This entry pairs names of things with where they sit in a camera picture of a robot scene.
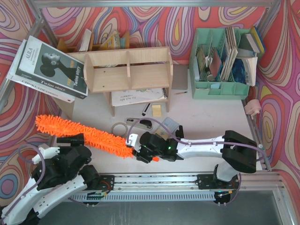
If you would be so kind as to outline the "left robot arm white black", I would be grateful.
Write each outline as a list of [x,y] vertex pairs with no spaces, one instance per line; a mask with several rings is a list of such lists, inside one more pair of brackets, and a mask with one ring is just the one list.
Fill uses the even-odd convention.
[[94,190],[100,175],[90,165],[83,134],[58,139],[62,147],[39,145],[29,162],[36,168],[18,196],[2,209],[2,225],[36,225],[51,209],[81,190]]

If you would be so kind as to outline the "orange chenille duster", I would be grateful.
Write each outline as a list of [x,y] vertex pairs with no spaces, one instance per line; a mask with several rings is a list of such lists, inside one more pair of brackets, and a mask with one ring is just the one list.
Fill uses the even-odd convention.
[[54,115],[38,115],[35,119],[37,130],[58,138],[82,134],[84,144],[106,151],[121,158],[133,158],[133,149],[126,146],[126,139],[93,127],[72,122]]

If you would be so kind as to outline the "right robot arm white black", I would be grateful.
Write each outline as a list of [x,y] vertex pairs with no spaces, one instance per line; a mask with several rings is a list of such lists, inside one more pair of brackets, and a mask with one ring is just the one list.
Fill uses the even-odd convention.
[[230,182],[238,173],[256,172],[256,143],[232,130],[227,130],[223,136],[202,140],[175,136],[163,139],[145,132],[128,135],[126,145],[133,149],[135,158],[144,163],[155,158],[169,162],[196,157],[221,158],[223,162],[214,171],[219,181]]

